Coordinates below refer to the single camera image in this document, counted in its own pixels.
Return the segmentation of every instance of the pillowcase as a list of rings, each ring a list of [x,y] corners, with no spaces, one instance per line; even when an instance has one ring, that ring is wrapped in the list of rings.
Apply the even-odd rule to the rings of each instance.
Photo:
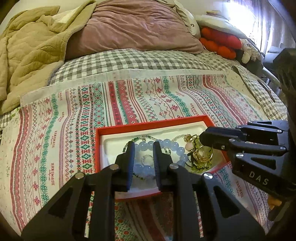
[[[239,39],[248,39],[242,31],[225,19],[207,15],[196,15],[195,20],[200,27],[209,27],[224,33],[233,34]]]
[[[174,0],[176,6],[176,12],[180,15],[186,27],[188,27],[189,32],[196,38],[200,39],[200,28],[194,18],[194,16],[183,7],[181,3]]]
[[[177,12],[154,0],[108,0],[67,44],[66,60],[114,49],[203,51]]]

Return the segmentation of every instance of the beige blanket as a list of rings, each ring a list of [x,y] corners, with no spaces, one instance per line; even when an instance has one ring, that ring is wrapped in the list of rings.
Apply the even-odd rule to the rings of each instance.
[[[15,15],[0,36],[0,114],[20,104],[20,96],[47,85],[63,65],[71,35],[91,17],[96,2],[57,14],[60,6]]]

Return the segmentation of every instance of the checkered bedsheet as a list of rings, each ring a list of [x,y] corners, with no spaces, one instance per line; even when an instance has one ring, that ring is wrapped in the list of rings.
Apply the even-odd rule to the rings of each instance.
[[[49,80],[48,85],[57,82],[118,69],[207,69],[225,70],[236,67],[244,83],[252,92],[270,119],[286,119],[285,105],[275,93],[273,102],[267,91],[258,83],[258,77],[251,74],[237,61],[227,60],[211,52],[198,55],[181,51],[138,51],[134,49],[110,50],[86,55],[66,62]],[[18,109],[0,117],[0,130],[6,127]]]

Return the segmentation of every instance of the red yarn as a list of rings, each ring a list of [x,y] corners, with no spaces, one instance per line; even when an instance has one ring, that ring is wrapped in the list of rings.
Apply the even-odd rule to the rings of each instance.
[[[211,52],[217,52],[218,55],[222,56],[223,58],[228,59],[235,59],[236,52],[223,45],[218,45],[216,42],[212,40],[207,40],[205,38],[200,38],[200,42],[205,46],[205,48]]]
[[[225,45],[233,49],[241,49],[241,41],[232,34],[227,34],[212,28],[204,27],[202,28],[201,35],[206,39],[213,40],[216,43]]]

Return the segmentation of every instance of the pink bead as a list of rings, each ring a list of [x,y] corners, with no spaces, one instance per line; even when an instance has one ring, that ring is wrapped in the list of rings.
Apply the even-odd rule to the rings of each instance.
[[[192,142],[187,142],[185,145],[185,149],[187,151],[190,151],[193,148],[193,143]]]

